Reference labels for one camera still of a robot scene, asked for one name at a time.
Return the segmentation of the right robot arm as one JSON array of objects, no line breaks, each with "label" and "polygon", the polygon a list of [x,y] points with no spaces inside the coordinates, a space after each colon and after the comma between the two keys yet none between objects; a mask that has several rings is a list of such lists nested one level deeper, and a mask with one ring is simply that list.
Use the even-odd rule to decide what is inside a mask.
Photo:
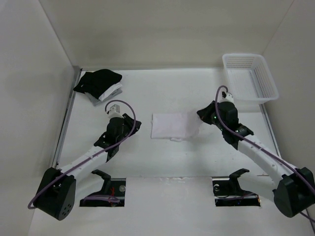
[{"label": "right robot arm", "polygon": [[306,167],[298,169],[269,151],[253,131],[239,122],[234,103],[212,101],[197,111],[197,115],[204,123],[215,125],[228,144],[250,158],[270,177],[270,180],[265,180],[239,174],[228,182],[231,193],[238,195],[247,190],[261,195],[289,218],[314,205],[313,173]]}]

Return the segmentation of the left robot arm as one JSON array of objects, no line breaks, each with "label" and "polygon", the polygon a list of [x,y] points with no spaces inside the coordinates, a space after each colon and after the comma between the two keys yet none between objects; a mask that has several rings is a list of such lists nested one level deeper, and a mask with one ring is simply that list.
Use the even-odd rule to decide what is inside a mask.
[{"label": "left robot arm", "polygon": [[127,114],[110,118],[105,132],[86,154],[60,169],[51,167],[45,171],[30,206],[59,221],[65,219],[74,207],[78,183],[89,174],[101,173],[97,168],[111,160],[120,144],[138,132],[141,125]]}]

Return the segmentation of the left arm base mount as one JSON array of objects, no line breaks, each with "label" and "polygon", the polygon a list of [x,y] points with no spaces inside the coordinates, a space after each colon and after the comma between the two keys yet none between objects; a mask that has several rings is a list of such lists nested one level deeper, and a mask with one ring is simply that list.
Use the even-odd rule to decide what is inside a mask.
[{"label": "left arm base mount", "polygon": [[94,170],[77,191],[77,200],[80,207],[124,207],[125,195],[125,178],[111,178],[101,170]]}]

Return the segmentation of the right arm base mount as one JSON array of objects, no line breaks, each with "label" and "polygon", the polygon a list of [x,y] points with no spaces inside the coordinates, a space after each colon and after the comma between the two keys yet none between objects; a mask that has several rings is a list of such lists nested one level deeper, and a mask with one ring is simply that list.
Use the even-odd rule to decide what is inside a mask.
[{"label": "right arm base mount", "polygon": [[260,207],[259,196],[243,190],[239,185],[238,178],[248,172],[249,170],[242,168],[228,177],[212,179],[216,207]]}]

